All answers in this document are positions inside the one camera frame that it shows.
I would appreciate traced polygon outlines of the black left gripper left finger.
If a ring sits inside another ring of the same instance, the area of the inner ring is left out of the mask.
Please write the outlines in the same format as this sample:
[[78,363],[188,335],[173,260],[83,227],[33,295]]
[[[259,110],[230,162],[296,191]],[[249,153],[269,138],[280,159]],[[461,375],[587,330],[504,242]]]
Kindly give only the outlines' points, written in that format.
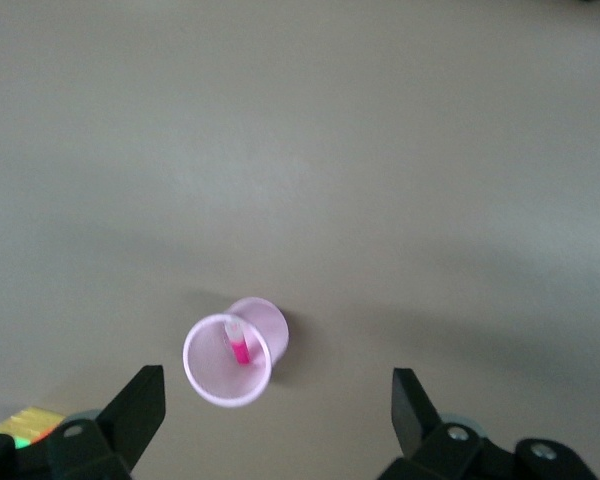
[[0,479],[131,479],[166,414],[164,369],[147,365],[93,418],[18,449],[0,433]]

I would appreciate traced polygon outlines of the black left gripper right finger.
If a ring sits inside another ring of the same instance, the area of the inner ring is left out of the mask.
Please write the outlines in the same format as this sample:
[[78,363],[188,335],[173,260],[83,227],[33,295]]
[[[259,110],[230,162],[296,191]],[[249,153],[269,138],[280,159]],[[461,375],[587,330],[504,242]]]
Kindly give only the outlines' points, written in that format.
[[414,370],[393,370],[391,420],[402,455],[382,479],[595,479],[574,450],[526,438],[512,452],[476,429],[442,419]]

